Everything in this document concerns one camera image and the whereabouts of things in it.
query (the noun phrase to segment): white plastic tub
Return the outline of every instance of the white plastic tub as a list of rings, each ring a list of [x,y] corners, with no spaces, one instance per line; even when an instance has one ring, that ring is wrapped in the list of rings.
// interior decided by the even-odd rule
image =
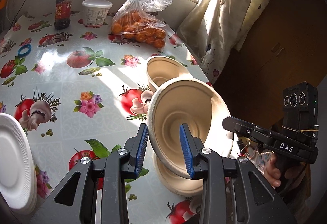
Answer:
[[[99,27],[103,24],[112,3],[105,0],[86,0],[84,7],[83,23],[88,27]]]

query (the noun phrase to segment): human hand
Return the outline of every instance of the human hand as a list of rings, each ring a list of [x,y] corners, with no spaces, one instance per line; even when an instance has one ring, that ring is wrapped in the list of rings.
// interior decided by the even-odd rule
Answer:
[[[266,180],[270,183],[273,187],[279,187],[281,185],[280,177],[281,172],[278,168],[276,168],[277,161],[277,155],[273,153],[270,157],[270,160],[266,164],[266,168],[264,170],[264,177]],[[285,178],[286,179],[294,179],[296,178],[302,171],[303,165],[294,166],[289,168],[285,172]],[[298,179],[292,184],[290,190],[296,188],[299,186],[301,181],[303,180],[303,177],[305,176],[305,171],[298,177]]]

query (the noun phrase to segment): glass jar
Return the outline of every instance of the glass jar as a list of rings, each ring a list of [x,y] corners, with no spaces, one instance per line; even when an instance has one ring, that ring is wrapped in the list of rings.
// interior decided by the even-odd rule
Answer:
[[[56,0],[55,29],[67,28],[70,24],[72,0]]]

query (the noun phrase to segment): floral tablecloth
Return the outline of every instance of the floral tablecloth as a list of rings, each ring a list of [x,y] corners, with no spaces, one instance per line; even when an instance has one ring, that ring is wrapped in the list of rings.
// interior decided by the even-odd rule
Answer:
[[[210,84],[168,26],[165,47],[156,49],[110,34],[112,16],[89,28],[75,12],[70,26],[56,31],[54,14],[24,14],[0,42],[0,112],[13,115],[26,131],[37,175],[35,210],[81,157],[105,157],[146,122],[152,96],[144,71],[148,57],[176,59]],[[22,58],[17,53],[25,44],[32,50]],[[143,166],[143,176],[126,183],[130,223],[177,224],[185,212],[194,215],[190,198],[171,193],[158,180],[150,143]],[[101,188],[100,183],[97,223]],[[28,223],[30,216],[19,219]]]

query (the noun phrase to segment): plastic bag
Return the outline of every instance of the plastic bag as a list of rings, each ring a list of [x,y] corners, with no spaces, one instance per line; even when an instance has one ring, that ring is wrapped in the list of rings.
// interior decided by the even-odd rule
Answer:
[[[162,11],[173,0],[127,0],[113,17],[111,32],[127,39],[152,44],[156,48],[165,45],[166,24],[156,19],[156,11]]]

